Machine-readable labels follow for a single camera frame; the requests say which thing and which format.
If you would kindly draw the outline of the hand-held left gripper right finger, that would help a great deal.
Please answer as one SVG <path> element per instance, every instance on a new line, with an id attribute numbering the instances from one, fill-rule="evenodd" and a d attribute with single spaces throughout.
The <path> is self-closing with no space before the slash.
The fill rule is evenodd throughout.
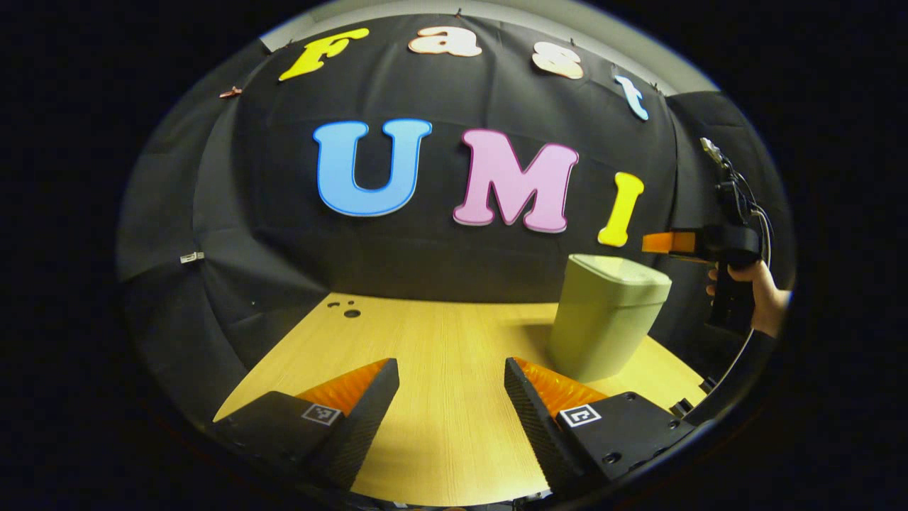
<path id="1" fill-rule="evenodd" d="M 554 497 L 613 484 L 694 430 L 638 392 L 607 397 L 520 357 L 506 359 L 504 388 Z"/>

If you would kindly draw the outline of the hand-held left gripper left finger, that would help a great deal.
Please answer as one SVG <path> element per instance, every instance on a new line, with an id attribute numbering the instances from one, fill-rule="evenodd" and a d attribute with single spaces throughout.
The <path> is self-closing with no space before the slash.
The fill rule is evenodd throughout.
<path id="1" fill-rule="evenodd" d="M 398 362 L 386 357 L 297 395 L 266 392 L 213 430 L 282 478 L 350 490 L 398 388 Z"/>

